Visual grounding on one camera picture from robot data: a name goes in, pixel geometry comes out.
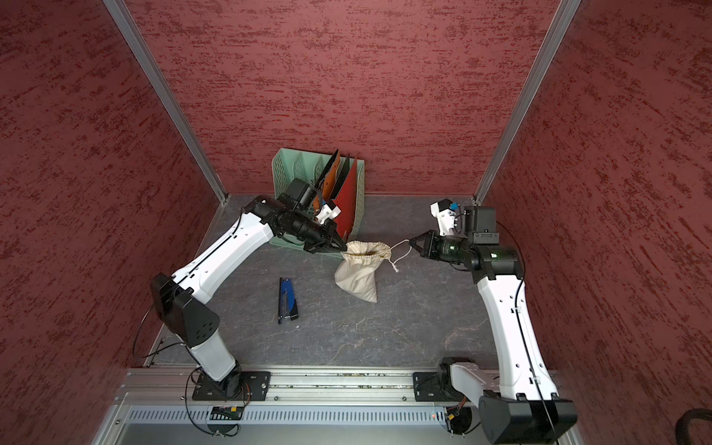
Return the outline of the beige cloth soil bag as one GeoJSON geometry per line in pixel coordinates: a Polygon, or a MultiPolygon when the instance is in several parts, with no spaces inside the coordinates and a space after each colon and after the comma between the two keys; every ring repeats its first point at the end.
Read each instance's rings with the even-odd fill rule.
{"type": "Polygon", "coordinates": [[[397,258],[393,257],[393,251],[407,242],[404,239],[393,246],[383,242],[349,242],[347,250],[341,253],[343,262],[334,275],[336,285],[359,300],[377,303],[376,270],[383,263],[388,263],[396,273],[400,272],[398,262],[405,259],[413,248],[409,247],[397,258]]]}

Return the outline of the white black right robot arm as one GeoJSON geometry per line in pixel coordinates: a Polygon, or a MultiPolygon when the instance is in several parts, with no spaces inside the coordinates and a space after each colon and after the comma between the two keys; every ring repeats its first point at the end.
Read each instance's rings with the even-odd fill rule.
{"type": "Polygon", "coordinates": [[[445,358],[438,372],[441,391],[477,404],[479,425],[491,444],[559,443],[578,413],[572,400],[560,396],[541,356],[518,252],[434,230],[409,245],[425,259],[469,272],[491,323],[499,377],[488,378],[469,360],[445,358]]]}

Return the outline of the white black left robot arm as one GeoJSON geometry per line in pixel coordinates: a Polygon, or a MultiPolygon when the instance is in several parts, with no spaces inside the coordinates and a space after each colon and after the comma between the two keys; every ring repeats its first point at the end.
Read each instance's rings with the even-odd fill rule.
{"type": "Polygon", "coordinates": [[[220,317],[208,307],[214,293],[237,268],[274,237],[292,235],[310,253],[344,251],[337,232],[337,205],[328,201],[316,216],[300,198],[258,196],[216,242],[171,276],[151,279],[154,310],[181,340],[203,374],[216,384],[239,379],[238,363],[219,332],[220,317]]]}

